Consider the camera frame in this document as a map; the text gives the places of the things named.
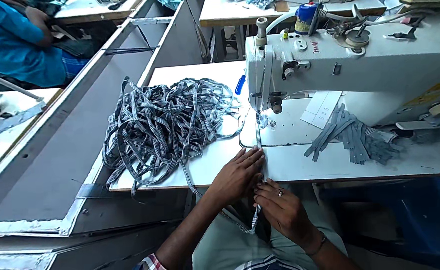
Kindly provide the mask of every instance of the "white panel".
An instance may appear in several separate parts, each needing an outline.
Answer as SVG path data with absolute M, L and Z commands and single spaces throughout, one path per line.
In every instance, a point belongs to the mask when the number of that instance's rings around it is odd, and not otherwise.
M 194 18 L 185 1 L 175 11 L 159 45 L 138 81 L 139 86 L 148 85 L 155 68 L 203 63 Z

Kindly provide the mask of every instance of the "yellow label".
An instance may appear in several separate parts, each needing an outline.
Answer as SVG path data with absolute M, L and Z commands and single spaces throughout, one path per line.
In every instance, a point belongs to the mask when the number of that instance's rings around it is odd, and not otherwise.
M 426 102 L 436 100 L 440 96 L 440 83 L 435 84 L 432 88 L 425 91 L 425 93 L 403 104 L 403 106 L 416 106 Z
M 300 19 L 297 17 L 297 22 L 295 23 L 295 31 L 308 32 L 308 29 L 310 29 L 310 26 L 307 24 L 307 22 L 300 21 Z

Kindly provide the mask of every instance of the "finger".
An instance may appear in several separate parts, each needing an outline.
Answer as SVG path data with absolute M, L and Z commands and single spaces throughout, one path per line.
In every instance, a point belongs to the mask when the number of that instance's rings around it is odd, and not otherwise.
M 265 163 L 265 155 L 262 155 L 257 161 L 255 161 L 250 167 L 248 167 L 245 171 L 249 175 L 253 175 L 256 172 L 259 172 L 260 169 L 263 166 L 263 163 Z
M 254 203 L 253 207 L 257 208 L 257 205 L 258 205 L 258 203 Z M 278 226 L 279 222 L 277 221 L 277 219 L 274 216 L 272 216 L 270 212 L 266 211 L 265 208 L 263 208 L 262 212 L 263 212 L 263 215 L 265 216 L 266 220 L 268 221 L 268 223 L 270 223 L 271 226 L 273 226 L 275 229 L 278 230 L 277 227 L 279 227 Z
M 253 196 L 253 199 L 255 202 L 263 207 L 263 210 L 267 212 L 272 218 L 278 219 L 279 215 L 283 212 L 283 209 L 276 204 L 274 201 L 261 196 L 261 195 L 255 195 Z
M 253 147 L 252 149 L 250 149 L 246 153 L 244 153 L 241 157 L 239 157 L 235 163 L 242 163 L 248 157 L 255 154 L 258 150 L 259 150 L 259 148 L 257 146 Z
M 274 188 L 282 188 L 277 182 L 273 181 L 271 178 L 267 178 L 266 182 Z
M 244 161 L 242 161 L 240 163 L 240 165 L 247 169 L 248 167 L 250 167 L 253 163 L 255 163 L 256 161 L 259 160 L 259 158 L 261 158 L 262 156 L 265 156 L 263 153 L 263 148 L 260 148 L 258 151 L 256 151 L 255 153 L 253 153 L 253 155 L 247 157 Z
M 256 195 L 260 195 L 262 197 L 265 197 L 265 198 L 275 202 L 282 209 L 287 209 L 288 208 L 288 201 L 285 198 L 283 198 L 283 197 L 279 197 L 278 192 L 273 193 L 273 192 L 265 191 L 263 189 L 255 189 L 253 191 L 253 193 L 255 193 Z
M 240 149 L 240 151 L 238 151 L 238 153 L 230 160 L 230 162 L 234 162 L 236 161 L 239 157 L 243 156 L 243 154 L 245 154 L 245 151 L 247 150 L 247 147 L 243 147 L 242 149 Z
M 261 178 L 261 173 L 256 173 L 255 175 L 253 175 L 250 182 L 248 183 L 247 190 L 252 190 L 257 185 L 257 183 L 261 181 Z
M 263 190 L 268 191 L 268 192 L 277 192 L 278 193 L 278 189 L 277 188 L 274 188 L 274 187 L 272 187 L 271 185 L 269 185 L 267 183 L 258 183 L 257 184 L 257 188 L 263 189 Z

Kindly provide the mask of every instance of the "plaid sleeve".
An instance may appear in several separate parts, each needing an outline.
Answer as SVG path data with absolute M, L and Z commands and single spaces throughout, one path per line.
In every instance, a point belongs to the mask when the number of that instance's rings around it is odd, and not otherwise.
M 157 260 L 157 256 L 155 254 L 148 255 L 145 259 L 143 259 L 139 264 L 133 267 L 133 270 L 167 270 L 162 264 Z

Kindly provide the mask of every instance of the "white cable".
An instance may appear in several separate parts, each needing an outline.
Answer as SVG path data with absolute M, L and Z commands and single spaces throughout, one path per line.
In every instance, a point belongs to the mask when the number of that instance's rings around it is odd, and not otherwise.
M 266 31 L 265 34 L 268 35 L 270 30 L 272 30 L 272 28 L 274 28 L 275 26 L 277 26 L 277 24 L 283 22 L 284 20 L 290 18 L 290 17 L 295 17 L 295 9 L 291 10 L 283 15 L 281 15 L 280 17 L 278 17 L 277 19 L 275 19 L 275 21 L 272 21 L 272 23 L 270 23 L 267 27 L 266 27 Z
M 412 9 L 412 10 L 409 10 L 409 11 L 407 11 L 405 13 L 397 14 L 397 15 L 391 17 L 390 19 L 386 19 L 386 20 L 382 20 L 382 21 L 365 21 L 365 24 L 369 25 L 369 26 L 376 26 L 376 25 L 386 24 L 386 23 L 389 23 L 391 21 L 395 21 L 395 20 L 397 20 L 399 18 L 402 18 L 402 17 L 404 17 L 406 15 L 409 15 L 409 14 L 412 14 L 412 13 L 434 14 L 435 12 L 432 11 L 432 10 L 428 10 L 428 9 Z
M 29 91 L 27 91 L 27 90 L 25 90 L 25 89 L 15 85 L 15 84 L 13 84 L 13 83 L 11 83 L 11 82 L 9 82 L 7 80 L 4 80 L 2 78 L 0 78 L 0 84 L 5 86 L 5 87 L 8 87 L 8 88 L 10 88 L 12 90 L 18 91 L 18 92 L 20 92 L 20 93 L 22 93 L 24 95 L 27 95 L 27 96 L 35 99 L 36 101 L 42 101 L 43 100 L 43 97 L 38 96 L 38 95 L 34 95 L 31 92 L 29 92 Z
M 330 19 L 342 21 L 342 22 L 351 22 L 351 21 L 355 21 L 355 20 L 363 20 L 364 19 L 364 17 L 358 11 L 357 5 L 355 5 L 355 4 L 353 4 L 353 6 L 351 8 L 351 13 L 353 14 L 353 17 L 343 17 L 343 16 L 331 14 L 327 10 L 322 9 L 318 13 L 318 15 L 322 18 L 330 18 Z

